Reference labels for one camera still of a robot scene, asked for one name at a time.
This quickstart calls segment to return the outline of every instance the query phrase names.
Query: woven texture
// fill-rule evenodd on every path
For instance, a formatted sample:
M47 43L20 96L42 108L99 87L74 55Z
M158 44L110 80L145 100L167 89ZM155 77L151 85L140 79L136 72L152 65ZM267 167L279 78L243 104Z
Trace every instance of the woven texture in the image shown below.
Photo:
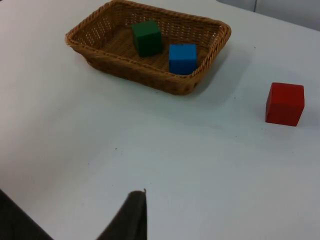
M163 52L139 57L131 25L154 20ZM94 68L174 95L191 93L231 35L218 20L127 0L113 0L93 12L65 36L65 42ZM198 68L189 75L169 72L169 45L196 44Z

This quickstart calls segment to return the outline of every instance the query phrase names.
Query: cube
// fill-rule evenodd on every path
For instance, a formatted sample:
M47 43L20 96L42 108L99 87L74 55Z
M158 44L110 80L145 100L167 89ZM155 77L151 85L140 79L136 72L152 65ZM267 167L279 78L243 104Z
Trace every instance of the cube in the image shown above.
M304 107L304 86L273 82L266 102L265 121L296 127Z
M131 25L133 44L140 57L150 57L163 50L161 30L155 21Z
M170 44L169 72L189 75L197 69L197 46L195 44Z

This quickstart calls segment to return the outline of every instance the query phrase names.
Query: red cube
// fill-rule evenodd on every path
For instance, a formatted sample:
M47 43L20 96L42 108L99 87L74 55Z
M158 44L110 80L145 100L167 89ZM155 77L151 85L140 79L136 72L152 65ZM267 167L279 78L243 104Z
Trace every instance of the red cube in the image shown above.
M265 121L295 127L304 107L304 86L273 82L266 101Z

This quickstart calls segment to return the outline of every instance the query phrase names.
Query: black object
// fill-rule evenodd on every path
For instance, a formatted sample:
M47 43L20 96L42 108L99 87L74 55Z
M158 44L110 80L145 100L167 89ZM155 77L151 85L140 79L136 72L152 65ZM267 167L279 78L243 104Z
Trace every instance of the black object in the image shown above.
M97 240L147 240L147 223L146 190L133 191Z
M0 240L53 240L0 190ZM97 240L147 240L146 190L129 193Z
M0 190L0 240L53 240Z

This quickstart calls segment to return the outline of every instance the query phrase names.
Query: blue cube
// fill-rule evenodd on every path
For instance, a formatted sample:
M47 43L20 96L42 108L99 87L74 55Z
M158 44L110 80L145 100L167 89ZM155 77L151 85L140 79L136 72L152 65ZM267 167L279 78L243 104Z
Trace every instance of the blue cube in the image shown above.
M189 75L197 69L197 46L195 44L170 44L169 72Z

